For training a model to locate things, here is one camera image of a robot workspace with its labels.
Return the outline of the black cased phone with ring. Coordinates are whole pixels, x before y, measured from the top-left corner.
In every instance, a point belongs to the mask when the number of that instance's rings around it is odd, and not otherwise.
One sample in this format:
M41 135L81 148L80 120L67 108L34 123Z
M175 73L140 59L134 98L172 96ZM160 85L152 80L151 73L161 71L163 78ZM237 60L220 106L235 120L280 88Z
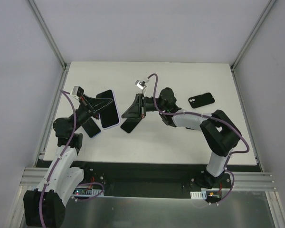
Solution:
M126 119L120 128L126 133L131 133L135 127L140 123L141 119Z

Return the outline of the lilac cased phone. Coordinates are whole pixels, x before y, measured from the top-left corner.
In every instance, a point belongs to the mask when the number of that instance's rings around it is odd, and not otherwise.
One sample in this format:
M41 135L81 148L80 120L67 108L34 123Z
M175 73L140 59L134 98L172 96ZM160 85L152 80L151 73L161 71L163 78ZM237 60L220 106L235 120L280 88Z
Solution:
M102 128L108 129L117 126L120 123L120 117L115 101L114 92L112 90L106 90L97 94L96 98L111 98L113 100L113 102L100 113Z

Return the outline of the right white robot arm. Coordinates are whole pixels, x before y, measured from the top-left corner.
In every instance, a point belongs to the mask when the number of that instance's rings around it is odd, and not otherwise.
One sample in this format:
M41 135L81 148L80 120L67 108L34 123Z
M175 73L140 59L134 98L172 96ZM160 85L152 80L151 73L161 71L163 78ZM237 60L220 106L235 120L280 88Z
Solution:
M176 101L174 92L169 87L163 89L157 98L136 94L122 118L127 121L140 121L147 112L158 111L167 126L202 132L211 149L211 156L205 171L194 177L194 181L206 189L216 187L221 182L228 155L237 146L241 132L221 110L216 110L210 115L193 114L178 107Z

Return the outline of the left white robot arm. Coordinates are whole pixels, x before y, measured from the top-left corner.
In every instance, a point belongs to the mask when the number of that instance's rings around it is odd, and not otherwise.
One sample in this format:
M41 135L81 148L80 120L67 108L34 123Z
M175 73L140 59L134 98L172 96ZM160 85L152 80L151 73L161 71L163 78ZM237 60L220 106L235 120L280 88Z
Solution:
M71 104L73 113L53 122L57 138L57 149L45 176L34 190L24 194L24 214L27 226L40 228L61 227L66 206L75 188L87 184L91 173L86 169L73 167L72 163L82 147L83 135L76 130L84 126L91 117L99 114L113 103L111 98L92 98L77 95L79 107Z

